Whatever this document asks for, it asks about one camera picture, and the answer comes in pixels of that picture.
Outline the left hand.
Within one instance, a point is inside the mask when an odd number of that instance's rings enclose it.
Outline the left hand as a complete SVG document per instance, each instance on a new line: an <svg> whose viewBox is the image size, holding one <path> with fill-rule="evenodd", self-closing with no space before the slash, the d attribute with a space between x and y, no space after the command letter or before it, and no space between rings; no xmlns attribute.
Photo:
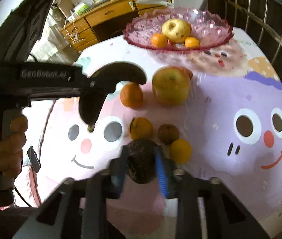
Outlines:
<svg viewBox="0 0 282 239"><path fill-rule="evenodd" d="M28 120L21 115L10 124L12 134L0 142L0 172L7 178L15 179L21 172L27 129Z"/></svg>

